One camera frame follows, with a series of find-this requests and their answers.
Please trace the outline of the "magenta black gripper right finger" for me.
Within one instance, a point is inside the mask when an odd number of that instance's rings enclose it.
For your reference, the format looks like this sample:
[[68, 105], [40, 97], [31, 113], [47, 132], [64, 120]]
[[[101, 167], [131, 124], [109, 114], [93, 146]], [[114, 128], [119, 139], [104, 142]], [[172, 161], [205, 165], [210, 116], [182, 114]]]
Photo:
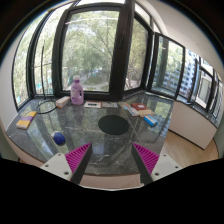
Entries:
[[182, 169], [168, 154], [157, 154], [137, 143], [132, 144], [131, 152], [140, 172], [141, 183], [144, 185]]

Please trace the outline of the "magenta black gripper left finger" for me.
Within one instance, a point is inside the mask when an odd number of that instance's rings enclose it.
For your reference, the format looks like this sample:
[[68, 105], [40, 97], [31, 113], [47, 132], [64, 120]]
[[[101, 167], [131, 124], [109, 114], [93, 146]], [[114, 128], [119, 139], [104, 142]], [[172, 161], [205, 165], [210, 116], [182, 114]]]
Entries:
[[91, 155], [92, 144], [87, 143], [66, 154], [57, 153], [41, 169], [79, 185]]

